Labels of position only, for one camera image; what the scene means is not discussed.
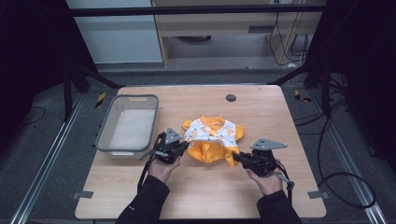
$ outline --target white cabinet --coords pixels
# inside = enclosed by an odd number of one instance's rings
[[[70,8],[151,7],[150,0],[67,0]],[[75,17],[96,64],[162,63],[153,16]]]
[[[155,7],[176,6],[267,6],[272,0],[151,0]],[[288,3],[318,4],[326,0],[289,0]],[[321,12],[282,12],[282,13],[218,13],[197,15],[158,15],[157,27],[163,61],[167,65],[171,37],[194,35],[247,35],[250,29],[262,29],[262,34],[271,38],[269,41],[276,61],[286,63],[286,53],[290,49],[295,35],[312,35],[315,33]]]

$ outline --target person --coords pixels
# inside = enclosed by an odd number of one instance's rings
[[[173,170],[180,165],[180,157],[173,164],[165,164],[154,160],[148,168],[148,176],[132,202],[119,215],[116,224],[157,223],[163,203],[170,189],[165,185]],[[282,181],[276,175],[265,178],[258,177],[253,171],[246,169],[248,176],[254,180],[262,192],[257,202],[263,223],[293,224],[302,223],[294,211],[282,188]]]

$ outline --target wooden table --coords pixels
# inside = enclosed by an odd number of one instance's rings
[[[287,143],[274,150],[295,182],[293,206],[300,217],[324,217],[322,199],[310,199],[308,191],[318,190],[311,168],[295,129],[282,90],[278,86],[161,86],[122,88],[119,94],[155,94],[160,99],[157,134],[168,126],[184,134],[186,119],[222,116],[245,128],[237,143],[241,151],[260,137]],[[234,94],[235,102],[226,96]],[[111,160],[97,151],[84,190],[93,191],[90,199],[80,198],[76,217],[115,219],[136,195],[144,161]],[[258,218],[256,202],[262,196],[241,164],[229,167],[225,160],[212,163],[196,161],[185,154],[171,175],[171,190],[161,214],[176,218]]]

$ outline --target wire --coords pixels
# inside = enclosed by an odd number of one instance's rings
[[[140,189],[142,188],[143,181],[145,180],[146,173],[148,172],[151,163],[153,161],[157,160],[156,157],[153,158],[154,154],[155,154],[155,152],[150,153],[149,159],[148,159],[148,161],[146,161],[145,167],[143,167],[142,174],[140,175],[139,181],[137,182],[137,191],[140,191]]]
[[[337,106],[339,106],[340,104],[342,104],[344,101],[345,101],[345,100],[341,100],[341,101],[339,101],[338,103],[336,103],[335,105],[332,105],[332,106],[331,106],[331,110],[333,110],[334,108],[336,108]],[[303,125],[312,123],[312,122],[314,122],[314,121],[320,119],[321,117],[325,116],[325,114],[319,113],[319,114],[315,114],[315,115],[309,115],[309,116],[306,116],[306,117],[301,118],[301,119],[307,119],[307,118],[311,118],[311,117],[314,117],[314,116],[316,116],[316,117],[313,118],[313,119],[311,119],[311,120],[309,120],[309,121],[296,124],[295,126],[298,127],[298,126],[303,126]]]
[[[318,183],[318,187],[320,187],[322,184],[325,184],[325,185],[327,186],[327,188],[328,188],[338,199],[340,199],[342,202],[344,202],[344,203],[346,203],[347,205],[350,205],[350,206],[352,206],[352,207],[354,207],[354,208],[359,208],[359,209],[369,208],[369,207],[371,207],[371,206],[373,206],[373,205],[375,204],[375,202],[376,202],[376,194],[375,194],[374,189],[370,186],[370,184],[369,184],[366,180],[364,180],[363,178],[361,178],[361,177],[358,176],[358,175],[354,175],[354,174],[348,173],[348,172],[338,172],[338,173],[334,173],[334,174],[328,175],[328,176],[326,176],[326,177],[324,176],[324,174],[323,174],[323,172],[322,172],[321,164],[320,164],[320,149],[321,149],[321,144],[322,144],[322,141],[323,141],[323,135],[324,135],[324,133],[325,133],[325,127],[327,126],[327,124],[328,124],[328,122],[329,122],[330,120],[331,120],[331,118],[326,118],[325,125],[323,126],[323,129],[322,129],[322,132],[321,132],[320,138],[319,138],[319,143],[318,143],[318,154],[317,154],[318,170],[319,170],[320,177],[322,178],[322,180]],[[369,204],[367,204],[367,205],[360,205],[360,204],[351,203],[351,202],[349,202],[348,200],[346,200],[345,198],[341,197],[341,196],[340,196],[332,187],[330,187],[330,185],[327,183],[327,180],[329,180],[329,179],[331,179],[331,178],[333,178],[333,177],[335,177],[335,176],[338,176],[338,175],[350,175],[350,176],[352,176],[352,177],[354,177],[354,178],[357,178],[357,179],[359,179],[360,181],[362,181],[362,182],[369,188],[369,190],[371,191],[371,193],[372,193],[372,195],[373,195],[373,200],[372,200]]]
[[[283,173],[283,175],[289,180],[289,182],[287,183],[287,190],[288,190],[288,199],[289,202],[292,203],[292,190],[294,187],[294,182],[292,182],[289,178],[288,172],[286,171],[285,166],[280,162],[280,161],[276,161],[276,167]]]
[[[43,119],[44,116],[46,115],[46,110],[45,110],[43,107],[34,106],[34,107],[32,107],[32,109],[41,109],[41,110],[43,111],[43,114],[40,116],[40,118],[38,118],[38,119],[36,119],[36,120],[33,120],[33,121],[31,121],[31,122],[23,123],[22,125],[31,125],[31,124],[34,124],[34,123],[38,122],[39,120]]]
[[[276,13],[276,20],[275,20],[274,28],[273,28],[273,31],[272,31],[271,34],[270,34],[270,49],[271,49],[271,51],[272,51],[272,53],[273,53],[273,55],[274,55],[275,62],[276,62],[277,65],[287,65],[287,64],[289,64],[289,63],[298,62],[298,60],[293,60],[293,59],[289,58],[289,56],[288,56],[288,54],[287,54],[287,52],[286,52],[285,44],[283,43],[282,35],[280,34],[278,20],[279,20],[279,12]],[[279,34],[279,39],[280,39],[280,43],[281,43],[281,45],[282,45],[283,53],[285,54],[286,58],[287,58],[288,60],[290,60],[290,62],[288,62],[288,63],[279,63],[279,62],[276,60],[275,52],[274,52],[274,49],[272,48],[272,36],[273,36],[273,33],[274,33],[275,28],[277,28],[277,32],[278,32],[278,34]]]
[[[300,64],[303,65],[304,62],[305,62],[306,55],[307,55],[307,53],[308,53],[308,35],[304,35],[304,45],[303,45],[303,49],[299,49],[299,50],[293,49],[293,48],[294,48],[294,45],[295,45],[295,43],[296,43],[297,37],[298,37],[298,35],[296,35],[296,36],[294,37],[294,39],[293,39],[293,41],[292,41],[292,43],[291,43],[290,52],[291,52],[292,55],[297,56],[297,57],[300,57],[300,60],[299,60],[299,61],[300,61]]]
[[[332,121],[325,128],[325,132],[330,129],[331,125],[332,125]],[[319,135],[319,134],[322,134],[322,132],[320,132],[320,133],[298,133],[298,134],[302,134],[302,135]]]
[[[346,91],[347,90],[347,85],[344,83],[344,75],[341,76],[341,81],[338,80],[337,78],[330,76],[332,86],[334,86],[337,90],[340,91]]]

